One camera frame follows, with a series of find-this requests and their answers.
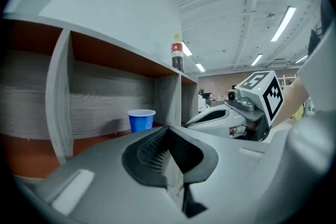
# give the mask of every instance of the red bottle label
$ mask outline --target red bottle label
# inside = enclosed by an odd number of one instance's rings
[[[181,43],[174,43],[172,45],[172,51],[171,52],[174,52],[174,51],[183,51],[183,46]]]

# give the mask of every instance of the plastic cup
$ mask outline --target plastic cup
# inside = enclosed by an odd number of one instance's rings
[[[130,117],[132,133],[149,130],[153,127],[154,115],[156,112],[149,109],[137,109],[127,112]]]

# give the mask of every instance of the fluorescent light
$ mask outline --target fluorescent light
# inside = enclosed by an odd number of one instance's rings
[[[196,66],[198,67],[198,69],[199,69],[201,72],[205,72],[205,69],[203,68],[203,66],[202,66],[200,63],[197,63]]]
[[[187,45],[184,42],[182,42],[182,49],[183,49],[183,52],[185,53],[185,55],[187,55],[187,56],[192,55],[192,52],[189,50],[189,48],[187,47]]]
[[[287,12],[286,12],[284,18],[282,19],[282,22],[281,22],[277,32],[275,33],[275,35],[273,36],[273,38],[271,40],[272,42],[277,41],[278,38],[281,36],[282,32],[284,31],[286,26],[289,24],[289,21],[292,19],[295,11],[296,11],[296,8],[289,7],[287,9]]]
[[[307,57],[308,57],[308,55],[305,55],[301,59],[297,60],[295,63],[299,63],[299,62],[305,60]]]
[[[251,66],[255,66],[256,63],[262,58],[262,56],[263,56],[262,54],[258,54],[257,58],[254,60]]]

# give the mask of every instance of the shelf divider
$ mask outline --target shelf divider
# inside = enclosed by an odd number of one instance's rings
[[[182,122],[187,123],[198,114],[197,84],[182,84]]]
[[[181,75],[154,79],[154,121],[181,126]]]
[[[69,91],[73,60],[70,30],[63,29],[51,57],[46,85],[48,130],[61,165],[72,157],[74,151]]]

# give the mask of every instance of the shelf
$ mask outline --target shelf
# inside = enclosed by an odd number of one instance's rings
[[[197,84],[197,79],[191,78],[166,63],[154,59],[152,56],[117,39],[85,27],[42,16],[29,16],[16,13],[4,13],[2,21],[5,21],[4,23],[9,24],[9,26],[13,26],[13,23],[19,23],[20,28],[13,28],[10,32],[16,33],[20,31],[21,33],[21,31],[24,31],[28,38],[31,39],[32,42],[30,43],[37,44],[34,46],[37,47],[35,52],[51,55],[57,38],[64,28],[71,30],[74,57],[78,61],[116,68],[149,78],[180,74],[182,83]],[[26,27],[33,30],[31,34]],[[43,31],[46,34],[43,34],[42,40],[39,40],[40,33],[44,33]],[[46,43],[53,44],[53,47],[48,46],[48,48],[43,48],[41,45]],[[29,44],[24,45],[22,49],[31,51],[28,46]]]
[[[160,126],[162,125],[153,123],[153,127]],[[74,140],[73,154],[76,156],[95,144],[129,134],[131,134],[131,130],[116,134],[76,139]],[[30,178],[46,178],[60,166],[50,140],[28,140],[0,134],[0,141],[6,154],[9,169],[12,170],[14,175]]]
[[[130,134],[128,110],[154,109],[155,122],[169,126],[197,114],[197,78],[90,29],[4,18],[12,50],[1,74],[0,133],[18,176],[45,177],[87,147]]]
[[[21,20],[2,20],[10,49],[52,55],[62,28]]]

